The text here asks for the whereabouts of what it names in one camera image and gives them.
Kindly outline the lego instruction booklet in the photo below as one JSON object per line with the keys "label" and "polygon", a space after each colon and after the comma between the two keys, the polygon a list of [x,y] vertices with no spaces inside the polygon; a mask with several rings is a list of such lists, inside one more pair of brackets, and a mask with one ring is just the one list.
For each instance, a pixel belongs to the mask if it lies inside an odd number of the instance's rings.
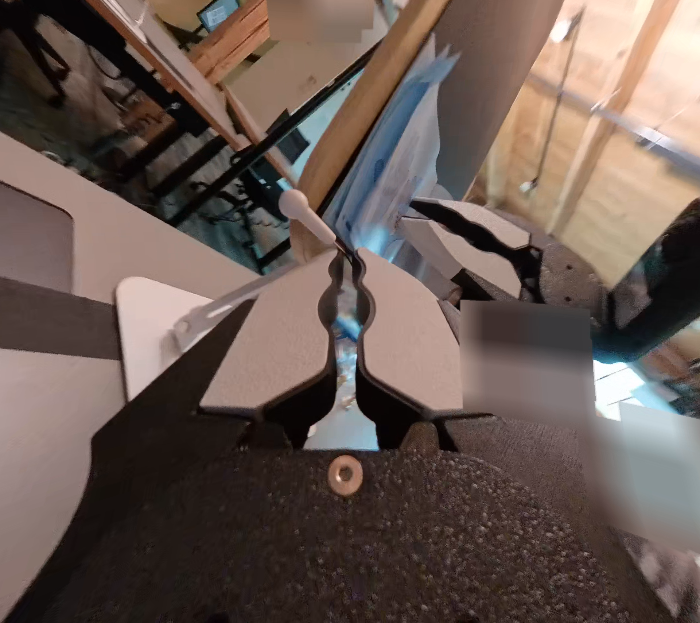
{"label": "lego instruction booklet", "polygon": [[387,256],[412,199],[436,186],[438,95],[459,58],[431,33],[372,127],[323,215],[349,249]]}

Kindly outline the black office chair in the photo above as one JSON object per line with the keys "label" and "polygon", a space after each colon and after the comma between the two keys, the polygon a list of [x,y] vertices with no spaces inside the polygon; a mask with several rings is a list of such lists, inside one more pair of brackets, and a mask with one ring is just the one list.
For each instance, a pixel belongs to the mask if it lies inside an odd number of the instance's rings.
{"label": "black office chair", "polygon": [[61,108],[66,100],[62,83],[71,72],[69,64],[37,29],[39,18],[48,15],[51,0],[1,0],[1,30],[18,37],[34,63],[55,90],[48,104]]}

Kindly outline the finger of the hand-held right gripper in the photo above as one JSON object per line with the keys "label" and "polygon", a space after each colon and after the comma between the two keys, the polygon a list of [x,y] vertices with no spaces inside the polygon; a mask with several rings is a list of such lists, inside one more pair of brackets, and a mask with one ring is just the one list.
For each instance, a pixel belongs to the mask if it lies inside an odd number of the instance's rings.
{"label": "finger of the hand-held right gripper", "polygon": [[427,219],[401,217],[398,229],[444,278],[453,280],[460,274],[467,274],[475,281],[482,280],[494,287],[498,293],[504,293],[506,299],[521,298],[522,285],[513,264],[498,253],[482,251]]}
{"label": "finger of the hand-held right gripper", "polygon": [[414,198],[412,209],[483,251],[530,247],[530,233],[495,212],[464,201]]}

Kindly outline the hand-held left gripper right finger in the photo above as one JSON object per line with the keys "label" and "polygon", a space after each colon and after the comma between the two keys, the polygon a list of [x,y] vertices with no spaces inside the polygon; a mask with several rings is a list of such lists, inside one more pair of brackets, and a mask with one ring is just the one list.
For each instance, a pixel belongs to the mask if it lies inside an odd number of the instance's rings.
{"label": "hand-held left gripper right finger", "polygon": [[459,341],[440,300],[366,248],[354,256],[362,374],[427,418],[463,417]]}

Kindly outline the brown topped desk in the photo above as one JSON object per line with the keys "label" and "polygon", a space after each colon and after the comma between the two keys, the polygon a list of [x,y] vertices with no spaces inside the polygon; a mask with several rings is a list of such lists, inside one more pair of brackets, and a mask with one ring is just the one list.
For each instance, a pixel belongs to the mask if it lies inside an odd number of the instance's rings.
{"label": "brown topped desk", "polygon": [[232,148],[244,147],[244,139],[237,134],[223,94],[211,85],[191,60],[178,48],[176,42],[165,32],[152,12],[145,22],[146,43],[141,43],[126,28],[119,26],[114,19],[108,19],[87,0],[79,0],[80,6],[88,9],[93,16],[122,37],[140,57],[153,68],[160,84],[175,91],[198,114],[198,121],[206,122]]}

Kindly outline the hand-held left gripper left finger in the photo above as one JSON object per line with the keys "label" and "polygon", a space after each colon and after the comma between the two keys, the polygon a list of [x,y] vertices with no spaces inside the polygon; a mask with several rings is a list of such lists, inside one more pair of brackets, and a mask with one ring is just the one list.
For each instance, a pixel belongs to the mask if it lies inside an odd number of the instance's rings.
{"label": "hand-held left gripper left finger", "polygon": [[327,251],[262,289],[203,395],[202,410],[259,417],[324,376],[335,359],[331,327],[344,261],[341,252]]}

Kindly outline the small computer monitor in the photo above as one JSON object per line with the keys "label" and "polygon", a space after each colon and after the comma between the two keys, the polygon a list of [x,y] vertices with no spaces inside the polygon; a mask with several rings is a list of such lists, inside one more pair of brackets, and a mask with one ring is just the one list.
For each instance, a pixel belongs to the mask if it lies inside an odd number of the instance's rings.
{"label": "small computer monitor", "polygon": [[211,0],[197,12],[203,29],[211,34],[240,8],[240,0]]}

